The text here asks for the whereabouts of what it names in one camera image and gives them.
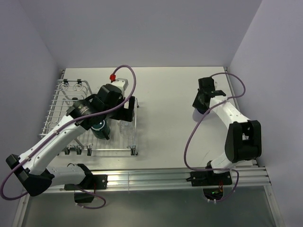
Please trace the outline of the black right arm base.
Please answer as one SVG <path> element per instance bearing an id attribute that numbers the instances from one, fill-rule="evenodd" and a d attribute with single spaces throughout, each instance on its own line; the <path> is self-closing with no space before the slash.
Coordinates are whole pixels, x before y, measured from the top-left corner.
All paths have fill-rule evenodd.
<path id="1" fill-rule="evenodd" d="M 223 198 L 224 186 L 232 185 L 232 177 L 229 172 L 215 174 L 213 171 L 192 171 L 186 179 L 192 187 L 203 186 L 203 194 L 208 201 L 217 202 Z"/>

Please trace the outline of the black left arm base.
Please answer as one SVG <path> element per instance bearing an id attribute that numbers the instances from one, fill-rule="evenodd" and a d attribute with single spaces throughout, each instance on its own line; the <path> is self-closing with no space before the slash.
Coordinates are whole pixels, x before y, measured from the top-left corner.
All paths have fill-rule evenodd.
<path id="1" fill-rule="evenodd" d="M 107 188 L 107 175 L 93 175 L 92 180 L 88 184 L 65 184 L 65 191 L 78 191 L 79 189 L 92 192 L 97 190 L 105 190 Z M 74 201 L 76 203 L 91 203 L 95 197 L 85 192 L 74 192 Z"/>

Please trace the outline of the clear glass tumbler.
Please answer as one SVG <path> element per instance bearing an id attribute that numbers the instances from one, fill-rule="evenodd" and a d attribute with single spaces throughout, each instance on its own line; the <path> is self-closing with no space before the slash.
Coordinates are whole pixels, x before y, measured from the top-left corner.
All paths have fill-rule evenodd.
<path id="1" fill-rule="evenodd" d="M 134 132 L 134 125 L 132 122 L 120 121 L 118 123 L 119 131 L 123 136 L 131 136 Z"/>

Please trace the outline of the dark green mug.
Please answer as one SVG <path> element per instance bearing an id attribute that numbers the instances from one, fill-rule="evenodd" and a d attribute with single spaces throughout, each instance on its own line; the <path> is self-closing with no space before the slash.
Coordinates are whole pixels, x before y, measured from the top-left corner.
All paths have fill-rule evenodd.
<path id="1" fill-rule="evenodd" d="M 91 127 L 91 130 L 97 139 L 101 139 L 101 140 L 110 139 L 110 137 L 109 137 L 110 127 L 107 123 L 107 120 L 103 120 L 100 123 L 93 125 Z"/>

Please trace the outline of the lavender plastic cup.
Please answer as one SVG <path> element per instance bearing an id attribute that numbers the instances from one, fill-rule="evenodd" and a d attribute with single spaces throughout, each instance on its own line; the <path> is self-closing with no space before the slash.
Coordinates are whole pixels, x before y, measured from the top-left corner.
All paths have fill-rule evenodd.
<path id="1" fill-rule="evenodd" d="M 195 109 L 197 112 L 199 112 L 200 114 L 204 114 L 205 110 L 204 109 L 200 109 L 200 108 L 196 108 Z"/>

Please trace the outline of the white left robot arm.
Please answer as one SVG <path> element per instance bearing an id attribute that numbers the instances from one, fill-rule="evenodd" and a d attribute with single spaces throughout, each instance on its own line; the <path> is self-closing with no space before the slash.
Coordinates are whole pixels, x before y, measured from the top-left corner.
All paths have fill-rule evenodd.
<path id="1" fill-rule="evenodd" d="M 7 157 L 7 164 L 30 196 L 62 184 L 82 189 L 91 186 L 93 174 L 84 164 L 58 168 L 49 164 L 74 139 L 101 121 L 111 118 L 130 122 L 134 96 L 124 97 L 126 88 L 125 79 L 103 85 L 97 94 L 74 102 L 61 121 L 31 149 Z"/>

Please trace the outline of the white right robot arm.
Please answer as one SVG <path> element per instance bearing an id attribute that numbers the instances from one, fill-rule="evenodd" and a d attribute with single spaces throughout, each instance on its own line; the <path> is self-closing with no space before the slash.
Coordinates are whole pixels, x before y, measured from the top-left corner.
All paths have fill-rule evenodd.
<path id="1" fill-rule="evenodd" d="M 239 162 L 256 159 L 262 154 L 261 124 L 250 120 L 228 101 L 222 90 L 217 90 L 212 77 L 198 80 L 198 90 L 193 107 L 200 113 L 215 113 L 227 128 L 224 151 L 209 162 L 211 168 L 205 172 L 205 180 L 216 184 L 227 172 Z"/>

